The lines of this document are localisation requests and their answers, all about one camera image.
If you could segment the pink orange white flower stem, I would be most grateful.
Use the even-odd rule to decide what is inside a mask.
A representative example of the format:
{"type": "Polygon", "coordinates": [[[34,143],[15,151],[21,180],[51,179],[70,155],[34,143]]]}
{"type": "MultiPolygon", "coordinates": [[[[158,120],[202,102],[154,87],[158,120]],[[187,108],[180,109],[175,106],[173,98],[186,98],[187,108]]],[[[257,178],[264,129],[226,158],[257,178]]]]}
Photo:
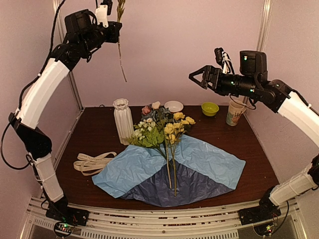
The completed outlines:
{"type": "MultiPolygon", "coordinates": [[[[125,11],[125,3],[126,3],[126,0],[118,0],[118,5],[117,5],[117,22],[118,23],[121,23],[122,16],[123,16],[124,11],[125,11]]],[[[121,68],[122,76],[123,76],[124,81],[126,83],[127,82],[127,78],[126,78],[124,67],[123,67],[123,63],[122,63],[122,51],[121,51],[120,38],[119,38],[119,41],[118,41],[118,53],[119,53],[119,62],[120,62],[120,68],[121,68]]]]}

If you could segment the blue pink flower bunch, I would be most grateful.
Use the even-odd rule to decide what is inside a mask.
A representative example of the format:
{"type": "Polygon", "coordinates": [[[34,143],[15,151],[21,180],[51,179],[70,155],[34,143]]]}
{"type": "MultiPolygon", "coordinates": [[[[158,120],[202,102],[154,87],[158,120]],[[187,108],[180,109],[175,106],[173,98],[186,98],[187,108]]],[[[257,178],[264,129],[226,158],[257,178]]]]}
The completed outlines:
{"type": "Polygon", "coordinates": [[[160,105],[160,102],[154,102],[142,108],[141,121],[152,119],[157,123],[173,123],[173,113],[168,108],[160,105]]]}

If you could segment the yellow flower bunch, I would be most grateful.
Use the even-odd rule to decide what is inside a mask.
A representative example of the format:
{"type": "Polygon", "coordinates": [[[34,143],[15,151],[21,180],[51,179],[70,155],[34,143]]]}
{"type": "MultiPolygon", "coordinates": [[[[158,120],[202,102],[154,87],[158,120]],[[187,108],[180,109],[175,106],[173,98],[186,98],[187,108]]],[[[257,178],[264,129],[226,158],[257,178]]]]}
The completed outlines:
{"type": "Polygon", "coordinates": [[[196,121],[192,117],[186,116],[182,112],[177,112],[173,114],[172,120],[168,122],[163,129],[167,147],[171,154],[175,196],[177,196],[177,166],[175,152],[178,144],[181,142],[181,137],[186,134],[194,124],[196,124],[196,121]]]}

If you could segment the white green leafy flower bunch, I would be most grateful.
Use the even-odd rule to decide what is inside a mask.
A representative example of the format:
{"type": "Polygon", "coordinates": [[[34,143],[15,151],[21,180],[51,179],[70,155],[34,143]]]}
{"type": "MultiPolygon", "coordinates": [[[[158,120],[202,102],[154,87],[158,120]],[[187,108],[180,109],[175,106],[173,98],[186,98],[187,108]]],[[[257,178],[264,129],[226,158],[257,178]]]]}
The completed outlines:
{"type": "Polygon", "coordinates": [[[155,149],[166,160],[169,188],[172,189],[167,140],[164,134],[166,123],[167,119],[159,121],[154,121],[152,118],[144,119],[134,125],[135,130],[127,141],[131,145],[155,149]]]}

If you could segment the light blue wrapping paper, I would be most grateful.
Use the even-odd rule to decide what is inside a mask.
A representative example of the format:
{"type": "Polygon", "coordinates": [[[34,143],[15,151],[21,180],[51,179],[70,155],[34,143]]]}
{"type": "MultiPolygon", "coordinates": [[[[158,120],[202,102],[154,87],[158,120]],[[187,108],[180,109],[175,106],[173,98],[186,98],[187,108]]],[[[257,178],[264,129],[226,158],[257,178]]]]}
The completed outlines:
{"type": "MultiPolygon", "coordinates": [[[[177,145],[175,160],[230,190],[236,189],[245,166],[244,160],[187,135],[177,145]]],[[[165,165],[165,158],[155,149],[129,145],[92,180],[109,195],[119,198],[165,165]]]]}

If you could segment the beige printed ribbon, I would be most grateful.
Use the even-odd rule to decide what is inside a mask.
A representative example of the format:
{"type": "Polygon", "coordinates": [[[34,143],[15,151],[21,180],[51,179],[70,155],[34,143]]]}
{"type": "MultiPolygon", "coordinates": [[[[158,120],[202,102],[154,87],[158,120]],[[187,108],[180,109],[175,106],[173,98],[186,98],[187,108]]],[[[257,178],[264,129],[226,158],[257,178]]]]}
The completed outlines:
{"type": "Polygon", "coordinates": [[[73,167],[81,172],[83,176],[92,176],[102,172],[106,165],[116,156],[117,153],[114,151],[102,153],[95,157],[79,153],[77,161],[73,162],[73,167]]]}

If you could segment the dark blue wrapping paper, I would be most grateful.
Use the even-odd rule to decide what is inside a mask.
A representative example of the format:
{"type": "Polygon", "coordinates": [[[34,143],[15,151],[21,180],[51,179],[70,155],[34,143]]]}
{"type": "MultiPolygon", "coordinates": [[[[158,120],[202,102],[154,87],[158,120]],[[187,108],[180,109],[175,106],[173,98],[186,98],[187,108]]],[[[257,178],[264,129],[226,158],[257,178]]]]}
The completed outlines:
{"type": "Polygon", "coordinates": [[[232,189],[206,175],[180,163],[176,164],[176,178],[171,172],[172,187],[169,187],[165,166],[152,177],[130,189],[120,198],[138,200],[158,207],[177,207],[217,197],[232,189]]]}

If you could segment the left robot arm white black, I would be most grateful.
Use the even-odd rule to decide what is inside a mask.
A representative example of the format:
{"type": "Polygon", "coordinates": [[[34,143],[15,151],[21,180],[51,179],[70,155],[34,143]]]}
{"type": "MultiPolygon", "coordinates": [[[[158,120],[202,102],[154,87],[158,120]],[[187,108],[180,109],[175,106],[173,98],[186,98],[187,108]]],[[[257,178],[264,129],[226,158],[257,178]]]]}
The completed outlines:
{"type": "Polygon", "coordinates": [[[122,24],[99,20],[85,9],[66,16],[66,35],[57,45],[45,69],[24,97],[21,106],[10,115],[10,124],[25,145],[31,165],[43,187],[53,214],[61,221],[72,216],[71,209],[58,182],[51,160],[52,142],[39,128],[38,122],[52,94],[80,59],[90,61],[103,43],[119,41],[122,24]]]}

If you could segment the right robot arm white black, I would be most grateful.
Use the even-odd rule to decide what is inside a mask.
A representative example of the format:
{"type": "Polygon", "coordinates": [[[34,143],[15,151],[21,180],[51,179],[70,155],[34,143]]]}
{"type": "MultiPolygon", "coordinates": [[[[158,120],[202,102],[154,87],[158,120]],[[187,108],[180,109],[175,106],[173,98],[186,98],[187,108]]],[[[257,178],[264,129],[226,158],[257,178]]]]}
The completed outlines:
{"type": "Polygon", "coordinates": [[[216,49],[216,66],[206,65],[189,74],[204,89],[228,97],[247,97],[247,120],[257,135],[279,183],[269,188],[258,205],[239,211],[242,219],[284,215],[287,202],[296,199],[305,213],[318,202],[319,192],[319,115],[301,93],[268,73],[267,55],[243,50],[239,71],[225,74],[226,61],[216,49]]]}

